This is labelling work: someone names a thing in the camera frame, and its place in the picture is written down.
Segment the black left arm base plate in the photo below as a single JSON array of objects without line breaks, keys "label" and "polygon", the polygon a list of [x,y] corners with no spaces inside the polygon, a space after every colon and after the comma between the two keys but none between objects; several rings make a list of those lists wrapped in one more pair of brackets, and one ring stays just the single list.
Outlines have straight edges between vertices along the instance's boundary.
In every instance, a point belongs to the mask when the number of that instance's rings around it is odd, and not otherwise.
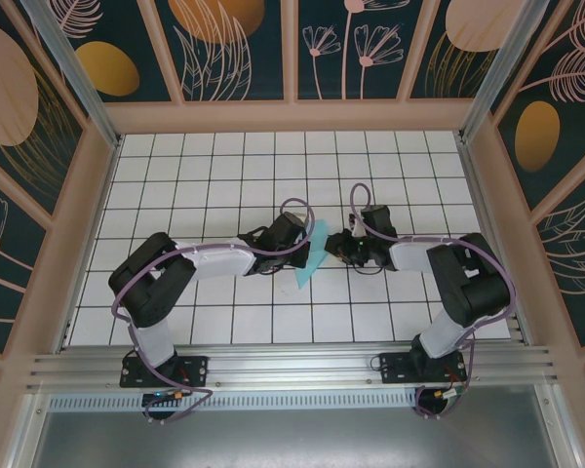
[{"label": "black left arm base plate", "polygon": [[[191,387],[205,387],[208,372],[208,358],[205,356],[173,356],[157,371],[173,382]],[[121,388],[163,388],[170,387],[154,375],[137,355],[122,360],[119,386]]]}]

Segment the aluminium corner post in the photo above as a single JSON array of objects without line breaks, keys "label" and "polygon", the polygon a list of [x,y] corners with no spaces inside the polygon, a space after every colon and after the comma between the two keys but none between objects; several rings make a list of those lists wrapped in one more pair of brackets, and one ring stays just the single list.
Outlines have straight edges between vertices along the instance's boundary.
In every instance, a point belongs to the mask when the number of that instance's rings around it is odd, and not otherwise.
[{"label": "aluminium corner post", "polygon": [[481,87],[459,129],[459,141],[467,144],[481,127],[488,112],[524,53],[533,30],[539,25],[549,0],[524,0],[517,17],[496,54]]},{"label": "aluminium corner post", "polygon": [[89,116],[104,140],[113,148],[118,146],[118,133],[97,90],[89,79],[67,37],[59,28],[51,8],[45,0],[20,0],[31,21],[47,44],[53,57],[62,67],[67,81],[84,104]]}]

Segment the long aluminium base rail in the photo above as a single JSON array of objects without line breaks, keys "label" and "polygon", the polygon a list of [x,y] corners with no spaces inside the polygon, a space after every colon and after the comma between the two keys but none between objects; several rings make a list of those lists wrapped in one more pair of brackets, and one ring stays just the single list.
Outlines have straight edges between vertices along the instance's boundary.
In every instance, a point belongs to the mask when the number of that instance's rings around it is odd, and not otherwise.
[{"label": "long aluminium base rail", "polygon": [[[209,359],[215,391],[377,388],[376,355],[408,350],[404,343],[305,343],[180,346],[181,355]],[[34,358],[24,379],[33,393],[102,392],[119,388],[125,346],[69,347]],[[472,356],[473,385],[552,383],[558,372],[543,346],[480,342]]]}]

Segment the aluminium table side rail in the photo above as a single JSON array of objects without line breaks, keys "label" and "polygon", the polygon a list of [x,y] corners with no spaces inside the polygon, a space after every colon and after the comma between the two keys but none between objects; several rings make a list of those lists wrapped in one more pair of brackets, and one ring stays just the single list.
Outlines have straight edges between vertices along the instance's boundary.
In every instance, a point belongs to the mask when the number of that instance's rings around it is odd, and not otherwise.
[{"label": "aluminium table side rail", "polygon": [[473,159],[473,153],[468,142],[464,140],[459,132],[454,133],[454,139],[482,233],[487,239],[491,251],[495,254],[497,261],[501,264],[505,274],[509,277],[510,282],[510,304],[502,312],[499,312],[493,317],[488,317],[482,320],[481,324],[474,331],[474,336],[476,338],[492,339],[492,336],[488,334],[488,329],[492,329],[496,332],[498,329],[497,324],[506,325],[508,319],[516,316],[517,308],[519,307],[518,291],[515,282],[510,275],[511,269],[504,263],[505,256],[503,246],[499,242],[497,236],[497,226],[493,219],[491,208],[488,205],[488,196],[483,186],[483,179],[480,171],[477,169],[476,162]]},{"label": "aluminium table side rail", "polygon": [[96,236],[101,224],[104,206],[110,191],[112,179],[118,165],[118,159],[123,148],[125,135],[119,135],[119,139],[109,153],[108,162],[103,172],[103,179],[100,187],[97,190],[97,196],[93,206],[93,211],[89,219],[89,224],[86,230],[86,237],[84,238],[79,252],[78,260],[74,270],[72,282],[69,286],[67,298],[63,305],[58,323],[58,331],[54,338],[51,353],[59,354],[64,348],[65,341],[69,338],[70,327],[74,321],[73,316],[77,312],[80,297],[84,290],[90,261],[92,259],[93,250],[96,243]]}]

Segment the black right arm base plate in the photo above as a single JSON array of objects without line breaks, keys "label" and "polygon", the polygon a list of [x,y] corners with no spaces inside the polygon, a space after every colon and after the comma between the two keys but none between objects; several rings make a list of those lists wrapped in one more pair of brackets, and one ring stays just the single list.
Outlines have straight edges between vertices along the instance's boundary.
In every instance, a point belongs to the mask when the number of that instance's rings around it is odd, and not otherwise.
[{"label": "black right arm base plate", "polygon": [[381,353],[378,357],[384,384],[449,384],[467,378],[464,358],[459,351],[438,359],[414,357],[411,352]]}]

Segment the light blue paper sheet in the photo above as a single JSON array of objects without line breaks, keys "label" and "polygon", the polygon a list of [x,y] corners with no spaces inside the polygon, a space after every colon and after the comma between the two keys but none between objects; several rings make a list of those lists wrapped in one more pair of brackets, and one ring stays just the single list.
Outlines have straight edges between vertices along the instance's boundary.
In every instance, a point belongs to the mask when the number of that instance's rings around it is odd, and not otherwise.
[{"label": "light blue paper sheet", "polygon": [[309,255],[303,268],[295,269],[295,278],[299,289],[302,289],[311,276],[326,259],[328,252],[325,245],[329,237],[328,223],[319,219],[315,222],[314,230],[309,238]]}]

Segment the grey metal sheet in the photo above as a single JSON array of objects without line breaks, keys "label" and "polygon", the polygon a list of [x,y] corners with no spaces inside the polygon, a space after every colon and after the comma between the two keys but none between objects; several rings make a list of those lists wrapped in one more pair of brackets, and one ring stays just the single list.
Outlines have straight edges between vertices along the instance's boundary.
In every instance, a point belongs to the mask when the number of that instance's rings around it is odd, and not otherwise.
[{"label": "grey metal sheet", "polygon": [[52,413],[33,468],[559,468],[532,389],[469,392],[449,417],[406,408]]}]

